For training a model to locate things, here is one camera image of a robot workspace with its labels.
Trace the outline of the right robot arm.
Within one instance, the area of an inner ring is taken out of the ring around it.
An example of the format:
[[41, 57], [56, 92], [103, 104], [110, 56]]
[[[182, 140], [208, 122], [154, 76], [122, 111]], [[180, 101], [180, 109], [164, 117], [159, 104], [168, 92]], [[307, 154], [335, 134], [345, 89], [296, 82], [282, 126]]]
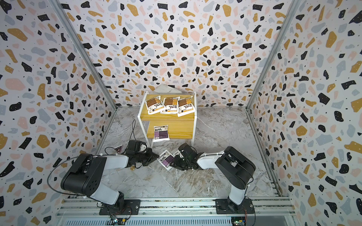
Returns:
[[218, 153], [197, 152], [184, 143], [178, 148], [170, 166], [178, 170], [219, 169], [231, 184], [227, 199], [216, 200], [218, 214], [243, 214], [248, 212], [250, 203], [245, 201], [249, 184], [254, 181], [256, 166], [233, 147]]

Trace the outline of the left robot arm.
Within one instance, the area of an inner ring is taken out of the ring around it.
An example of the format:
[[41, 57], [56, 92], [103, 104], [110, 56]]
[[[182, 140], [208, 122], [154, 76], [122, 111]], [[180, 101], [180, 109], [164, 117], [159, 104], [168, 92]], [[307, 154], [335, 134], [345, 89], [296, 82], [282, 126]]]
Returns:
[[103, 173], [106, 170], [131, 168], [137, 163], [145, 167], [157, 158], [159, 155], [139, 140], [130, 140], [122, 153], [118, 149], [115, 154], [82, 153], [74, 158], [74, 163], [62, 178], [61, 194], [82, 195], [100, 202], [100, 215], [137, 215], [140, 200], [126, 200], [122, 192], [102, 183]]

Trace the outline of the brown coffee bag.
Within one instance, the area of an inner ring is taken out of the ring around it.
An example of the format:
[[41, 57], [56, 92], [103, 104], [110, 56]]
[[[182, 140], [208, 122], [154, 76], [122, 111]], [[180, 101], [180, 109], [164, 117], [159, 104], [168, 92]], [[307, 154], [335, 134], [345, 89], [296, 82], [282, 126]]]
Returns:
[[154, 115], [156, 113], [161, 113], [165, 110], [165, 105], [161, 101], [161, 96], [156, 96], [146, 100], [146, 107], [148, 115]]
[[180, 97], [168, 97], [164, 98], [164, 106], [165, 108], [160, 112], [164, 115], [174, 115], [178, 113], [179, 101]]
[[192, 103], [193, 96], [179, 99], [178, 101], [178, 117], [189, 115], [196, 112], [196, 108]]

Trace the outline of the purple coffee bag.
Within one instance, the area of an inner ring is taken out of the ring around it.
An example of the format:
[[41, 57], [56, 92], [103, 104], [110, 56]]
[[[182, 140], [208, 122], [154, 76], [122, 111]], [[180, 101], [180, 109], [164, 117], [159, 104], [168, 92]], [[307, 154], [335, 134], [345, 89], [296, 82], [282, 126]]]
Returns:
[[157, 161], [167, 170], [169, 171], [172, 166], [171, 163], [174, 162], [175, 155], [178, 154], [178, 151], [170, 152], [168, 150], [165, 150], [162, 152], [159, 157], [157, 158]]
[[168, 125], [154, 126], [153, 142], [169, 141]]

